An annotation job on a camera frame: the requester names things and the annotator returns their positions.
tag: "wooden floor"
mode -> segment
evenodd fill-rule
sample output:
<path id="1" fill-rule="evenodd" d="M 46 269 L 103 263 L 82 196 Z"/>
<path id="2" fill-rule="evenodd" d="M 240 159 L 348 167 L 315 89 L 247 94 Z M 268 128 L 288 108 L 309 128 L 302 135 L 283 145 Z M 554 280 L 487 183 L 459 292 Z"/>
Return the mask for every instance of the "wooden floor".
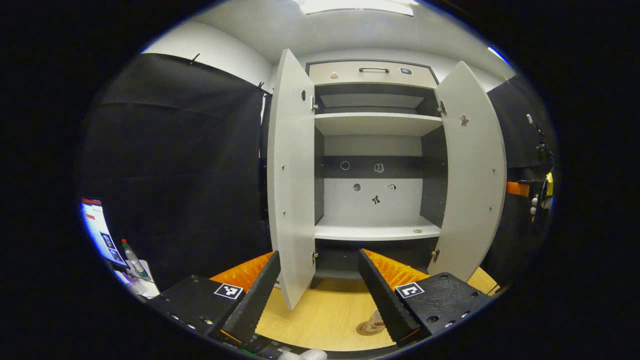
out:
<path id="1" fill-rule="evenodd" d="M 478 268 L 468 281 L 483 293 L 493 295 L 495 281 Z M 273 288 L 256 333 L 284 343 L 322 350 L 367 350 L 394 345 L 387 330 L 371 336 L 356 332 L 356 326 L 376 310 L 362 281 L 323 280 L 308 289 L 295 310 L 287 309 L 281 290 Z"/>

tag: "computer screen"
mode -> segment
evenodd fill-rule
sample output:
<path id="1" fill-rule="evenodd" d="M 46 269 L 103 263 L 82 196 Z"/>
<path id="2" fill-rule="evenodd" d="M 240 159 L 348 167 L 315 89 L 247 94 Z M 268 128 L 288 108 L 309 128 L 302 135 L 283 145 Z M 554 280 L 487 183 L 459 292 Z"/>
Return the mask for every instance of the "computer screen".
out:
<path id="1" fill-rule="evenodd" d="M 112 263 L 129 268 L 109 233 L 102 211 L 102 201 L 83 197 L 81 199 L 81 211 L 86 230 L 100 254 Z"/>

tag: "ceiling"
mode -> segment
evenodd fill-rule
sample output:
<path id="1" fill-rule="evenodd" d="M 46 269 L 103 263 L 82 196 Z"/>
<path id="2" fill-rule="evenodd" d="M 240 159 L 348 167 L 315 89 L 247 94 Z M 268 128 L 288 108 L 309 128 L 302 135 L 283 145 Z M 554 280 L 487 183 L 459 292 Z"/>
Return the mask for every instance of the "ceiling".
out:
<path id="1" fill-rule="evenodd" d="M 376 10 L 305 15 L 293 0 L 230 0 L 192 20 L 244 42 L 272 64 L 282 49 L 296 56 L 354 48 L 420 51 L 464 60 L 502 77 L 513 73 L 487 44 L 447 14 L 412 5 L 414 16 Z"/>

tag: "open cabinet door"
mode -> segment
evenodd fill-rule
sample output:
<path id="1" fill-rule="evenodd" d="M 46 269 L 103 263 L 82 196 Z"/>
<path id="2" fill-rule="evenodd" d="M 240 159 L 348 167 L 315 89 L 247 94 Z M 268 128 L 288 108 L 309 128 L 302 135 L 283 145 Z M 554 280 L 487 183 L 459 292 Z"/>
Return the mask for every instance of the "open cabinet door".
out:
<path id="1" fill-rule="evenodd" d="M 459 62 L 435 88 L 447 141 L 449 179 L 442 231 L 428 272 L 467 281 L 484 259 L 502 216 L 507 169 L 493 105 L 469 66 Z"/>
<path id="2" fill-rule="evenodd" d="M 280 58 L 267 144 L 267 197 L 280 288 L 293 310 L 316 273 L 314 84 L 290 50 Z"/>

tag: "cabinet shelf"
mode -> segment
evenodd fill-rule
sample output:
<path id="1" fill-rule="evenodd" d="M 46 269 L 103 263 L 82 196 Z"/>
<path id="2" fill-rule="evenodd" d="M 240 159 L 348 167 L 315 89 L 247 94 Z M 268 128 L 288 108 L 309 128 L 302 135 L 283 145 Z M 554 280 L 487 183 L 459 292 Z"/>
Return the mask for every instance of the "cabinet shelf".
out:
<path id="1" fill-rule="evenodd" d="M 440 117 L 403 113 L 318 114 L 315 121 L 323 135 L 423 136 L 442 126 Z"/>
<path id="2" fill-rule="evenodd" d="M 440 228 L 420 215 L 405 218 L 333 217 L 325 214 L 316 225 L 316 238 L 346 241 L 388 241 L 440 236 Z"/>

